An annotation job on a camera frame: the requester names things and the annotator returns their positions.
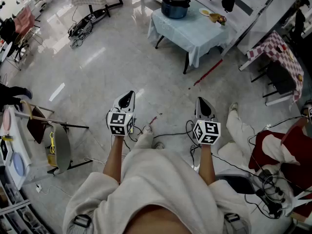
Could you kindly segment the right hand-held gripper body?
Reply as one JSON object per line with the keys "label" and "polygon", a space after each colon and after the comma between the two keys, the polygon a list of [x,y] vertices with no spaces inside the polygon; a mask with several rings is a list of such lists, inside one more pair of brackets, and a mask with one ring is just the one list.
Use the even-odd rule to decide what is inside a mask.
{"label": "right hand-held gripper body", "polygon": [[218,119],[196,119],[193,126],[193,139],[198,144],[215,145],[221,136],[221,124]]}

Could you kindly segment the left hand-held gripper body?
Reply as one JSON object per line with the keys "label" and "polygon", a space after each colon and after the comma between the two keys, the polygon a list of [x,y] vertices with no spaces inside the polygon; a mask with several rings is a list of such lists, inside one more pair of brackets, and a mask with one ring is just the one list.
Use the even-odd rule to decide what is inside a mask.
{"label": "left hand-held gripper body", "polygon": [[112,107],[107,115],[107,126],[114,136],[127,136],[133,132],[135,114],[134,107]]}

